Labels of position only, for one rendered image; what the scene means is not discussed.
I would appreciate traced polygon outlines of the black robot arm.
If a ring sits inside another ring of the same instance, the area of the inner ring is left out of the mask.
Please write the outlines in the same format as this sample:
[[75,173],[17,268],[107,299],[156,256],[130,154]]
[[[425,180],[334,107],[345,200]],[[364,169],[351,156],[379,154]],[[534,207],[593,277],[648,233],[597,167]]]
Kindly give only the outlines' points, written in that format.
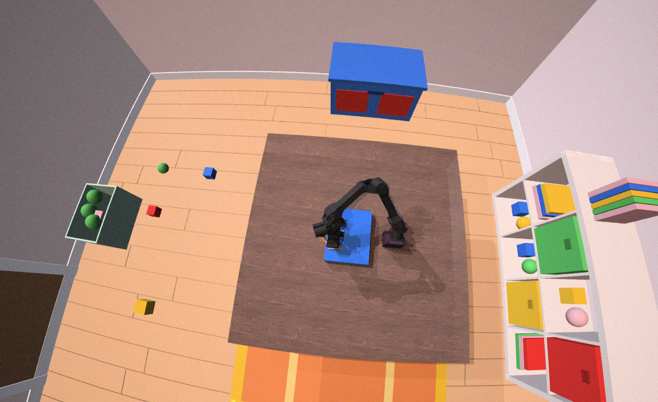
[[389,217],[386,218],[392,226],[389,232],[390,239],[393,241],[403,241],[402,238],[404,232],[407,232],[408,229],[404,226],[404,221],[398,216],[393,206],[392,199],[389,196],[388,185],[386,185],[385,181],[381,180],[379,176],[368,180],[358,181],[356,186],[346,193],[343,198],[340,198],[337,203],[329,204],[322,216],[322,222],[313,224],[314,235],[316,235],[316,238],[331,235],[328,230],[331,232],[338,232],[340,226],[345,225],[344,218],[341,217],[344,213],[344,209],[353,203],[355,199],[359,198],[362,193],[379,194],[389,214]]

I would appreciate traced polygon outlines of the blue flat deck plate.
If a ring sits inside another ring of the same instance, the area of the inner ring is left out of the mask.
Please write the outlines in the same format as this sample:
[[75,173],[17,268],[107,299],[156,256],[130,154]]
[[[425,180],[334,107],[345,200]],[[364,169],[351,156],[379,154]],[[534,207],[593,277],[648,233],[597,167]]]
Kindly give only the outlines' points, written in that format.
[[344,209],[345,225],[340,226],[344,237],[340,237],[339,248],[330,248],[326,244],[324,261],[368,266],[371,215],[371,211]]

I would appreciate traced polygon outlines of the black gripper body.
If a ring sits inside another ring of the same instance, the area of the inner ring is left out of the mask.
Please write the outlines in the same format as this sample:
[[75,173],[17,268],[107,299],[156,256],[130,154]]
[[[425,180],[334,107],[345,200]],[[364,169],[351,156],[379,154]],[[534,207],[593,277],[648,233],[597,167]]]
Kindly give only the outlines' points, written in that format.
[[327,247],[339,248],[340,240],[338,240],[338,235],[340,234],[340,230],[338,232],[331,232],[330,230],[328,231],[331,234],[331,239],[327,240]]

